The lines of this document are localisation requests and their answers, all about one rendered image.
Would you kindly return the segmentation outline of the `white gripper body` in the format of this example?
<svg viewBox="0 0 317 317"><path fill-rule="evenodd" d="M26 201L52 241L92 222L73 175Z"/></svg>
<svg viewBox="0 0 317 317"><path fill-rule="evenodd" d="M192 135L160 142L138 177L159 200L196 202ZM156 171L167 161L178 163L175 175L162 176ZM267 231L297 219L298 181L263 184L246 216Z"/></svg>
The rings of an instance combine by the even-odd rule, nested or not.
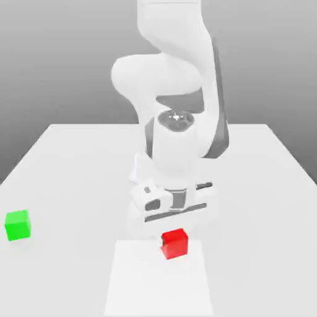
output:
<svg viewBox="0 0 317 317"><path fill-rule="evenodd" d="M218 201L209 201L202 209L144 222L141 212L131 202L127 214L127 232L131 238L159 239L165 232L182 228L189 233L194 227L214 221L218 216Z"/></svg>

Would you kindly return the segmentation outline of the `small red cube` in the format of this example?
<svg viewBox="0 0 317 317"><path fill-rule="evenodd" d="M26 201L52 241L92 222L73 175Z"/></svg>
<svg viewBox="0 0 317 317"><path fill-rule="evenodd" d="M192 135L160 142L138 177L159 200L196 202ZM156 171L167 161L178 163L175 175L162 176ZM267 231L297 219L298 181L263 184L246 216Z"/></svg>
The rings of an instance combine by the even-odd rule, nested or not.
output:
<svg viewBox="0 0 317 317"><path fill-rule="evenodd" d="M188 254L188 236L182 228L162 233L161 241L160 249L166 259Z"/></svg>

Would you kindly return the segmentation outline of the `small green cube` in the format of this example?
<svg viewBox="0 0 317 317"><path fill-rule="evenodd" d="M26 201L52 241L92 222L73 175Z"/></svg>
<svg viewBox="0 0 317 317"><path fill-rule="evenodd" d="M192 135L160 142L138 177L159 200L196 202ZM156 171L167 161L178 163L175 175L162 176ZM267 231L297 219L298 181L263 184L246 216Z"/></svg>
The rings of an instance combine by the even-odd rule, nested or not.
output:
<svg viewBox="0 0 317 317"><path fill-rule="evenodd" d="M29 238L31 236L31 221L28 210L8 212L4 226L9 241Z"/></svg>

